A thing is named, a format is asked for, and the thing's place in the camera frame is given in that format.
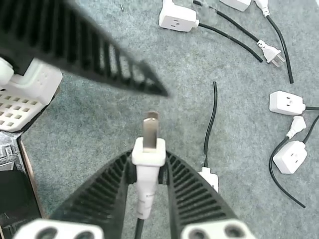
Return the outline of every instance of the metal prong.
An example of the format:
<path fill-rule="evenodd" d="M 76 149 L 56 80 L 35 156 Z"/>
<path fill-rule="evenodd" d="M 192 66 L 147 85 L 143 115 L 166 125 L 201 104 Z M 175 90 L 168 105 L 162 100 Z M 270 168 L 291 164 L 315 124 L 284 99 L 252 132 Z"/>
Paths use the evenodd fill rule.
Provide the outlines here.
<path fill-rule="evenodd" d="M 280 65 L 277 63 L 277 61 L 274 59 L 271 61 L 275 66 L 280 67 Z"/>
<path fill-rule="evenodd" d="M 14 162 L 5 163 L 0 165 L 0 171 L 12 171 L 14 168 Z"/>
<path fill-rule="evenodd" d="M 143 120 L 143 152 L 156 150 L 159 132 L 159 114 L 148 112 L 148 116 Z"/>
<path fill-rule="evenodd" d="M 286 60 L 284 59 L 284 57 L 281 56 L 281 54 L 279 54 L 277 57 L 278 57 L 279 60 L 281 60 L 282 62 L 286 62 Z"/>

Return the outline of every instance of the two-prong plug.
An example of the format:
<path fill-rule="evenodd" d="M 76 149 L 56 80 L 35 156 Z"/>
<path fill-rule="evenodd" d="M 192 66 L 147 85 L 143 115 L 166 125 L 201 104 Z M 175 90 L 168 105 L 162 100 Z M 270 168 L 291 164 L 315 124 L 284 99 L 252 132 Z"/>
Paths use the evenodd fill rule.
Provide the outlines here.
<path fill-rule="evenodd" d="M 267 63 L 273 63 L 275 66 L 279 67 L 279 59 L 282 62 L 285 62 L 285 59 L 281 56 L 281 50 L 276 49 L 273 46 L 267 45 L 263 40 L 259 40 L 257 45 L 262 49 L 264 57 L 267 60 Z"/>

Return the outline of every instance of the white power plug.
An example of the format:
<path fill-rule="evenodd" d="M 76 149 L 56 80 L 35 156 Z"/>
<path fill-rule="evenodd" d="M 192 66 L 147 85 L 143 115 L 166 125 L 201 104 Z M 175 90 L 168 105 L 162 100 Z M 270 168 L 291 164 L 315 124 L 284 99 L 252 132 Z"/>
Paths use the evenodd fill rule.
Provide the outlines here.
<path fill-rule="evenodd" d="M 218 176 L 217 174 L 213 174 L 210 172 L 210 168 L 202 167 L 201 171 L 198 172 L 200 176 L 202 176 L 210 186 L 212 186 L 216 192 L 219 190 L 218 185 Z"/>
<path fill-rule="evenodd" d="M 160 168 L 165 164 L 165 140 L 158 138 L 158 113 L 149 112 L 143 121 L 143 137 L 136 139 L 132 163 L 136 165 L 136 190 L 138 193 L 138 218 L 150 216 L 158 185 Z"/>
<path fill-rule="evenodd" d="M 189 32 L 198 27 L 196 12 L 192 9 L 177 6 L 172 0 L 163 0 L 163 7 L 159 14 L 159 26 L 175 31 Z"/>
<path fill-rule="evenodd" d="M 294 174 L 306 157 L 306 145 L 300 141 L 292 141 L 273 157 L 273 161 L 281 173 Z"/>
<path fill-rule="evenodd" d="M 306 109 L 303 98 L 287 92 L 277 91 L 269 96 L 269 110 L 271 112 L 297 116 L 301 115 Z"/>
<path fill-rule="evenodd" d="M 268 64 L 272 62 L 275 66 L 279 67 L 280 65 L 278 64 L 277 59 L 282 62 L 286 61 L 281 56 L 281 50 L 278 50 L 277 48 L 266 44 L 263 40 L 259 40 L 257 42 L 257 45 L 260 47 L 260 49 L 262 49 Z"/>
<path fill-rule="evenodd" d="M 251 3 L 251 0 L 220 0 L 220 1 L 223 4 L 226 4 L 227 6 L 230 6 L 239 11 L 245 11 Z"/>

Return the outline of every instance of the electrical plug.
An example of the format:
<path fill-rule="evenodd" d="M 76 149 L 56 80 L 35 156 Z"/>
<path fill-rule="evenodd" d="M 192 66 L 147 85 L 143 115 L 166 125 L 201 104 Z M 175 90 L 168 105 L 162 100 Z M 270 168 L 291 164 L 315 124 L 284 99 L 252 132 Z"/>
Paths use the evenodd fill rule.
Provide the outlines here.
<path fill-rule="evenodd" d="M 281 173 L 294 174 L 306 157 L 306 145 L 300 141 L 292 141 L 273 157 L 273 161 Z"/>
<path fill-rule="evenodd" d="M 292 137 L 294 137 L 297 133 L 303 131 L 305 128 L 307 128 L 307 126 L 306 126 L 306 122 L 304 120 L 304 117 L 295 116 L 294 120 L 290 126 L 290 130 L 288 131 L 286 136 L 289 139 L 292 139 Z"/>
<path fill-rule="evenodd" d="M 219 190 L 218 185 L 218 176 L 217 174 L 210 173 L 210 168 L 202 167 L 201 171 L 198 172 L 200 176 L 202 176 L 210 186 L 212 186 L 216 192 Z"/>
<path fill-rule="evenodd" d="M 297 116 L 306 109 L 303 98 L 283 91 L 276 91 L 269 96 L 269 110 L 271 112 Z"/>
<path fill-rule="evenodd" d="M 281 50 L 278 50 L 273 46 L 267 45 L 263 40 L 259 40 L 257 42 L 257 45 L 262 49 L 267 63 L 271 62 L 275 66 L 279 67 L 280 65 L 276 61 L 277 59 L 279 59 L 282 62 L 286 62 L 286 60 L 281 56 Z"/>
<path fill-rule="evenodd" d="M 264 17 L 267 17 L 270 15 L 269 9 L 268 9 L 268 0 L 254 0 L 256 2 L 256 5 L 260 8 L 260 10 L 263 12 Z"/>

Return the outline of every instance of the cord end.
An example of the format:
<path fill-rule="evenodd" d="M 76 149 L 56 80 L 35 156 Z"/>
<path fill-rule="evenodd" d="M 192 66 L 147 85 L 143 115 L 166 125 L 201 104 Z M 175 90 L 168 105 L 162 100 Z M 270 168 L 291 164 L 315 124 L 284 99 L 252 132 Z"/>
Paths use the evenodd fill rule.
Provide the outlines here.
<path fill-rule="evenodd" d="M 257 45 L 262 49 L 267 63 L 273 63 L 275 66 L 280 67 L 280 61 L 285 62 L 285 59 L 281 56 L 281 50 L 266 44 L 263 40 L 259 40 Z"/>
<path fill-rule="evenodd" d="M 295 116 L 294 120 L 290 126 L 290 130 L 288 131 L 286 136 L 289 139 L 292 139 L 292 137 L 294 137 L 297 133 L 303 131 L 305 128 L 307 128 L 307 126 L 306 126 L 306 122 L 304 120 L 304 117 Z"/>

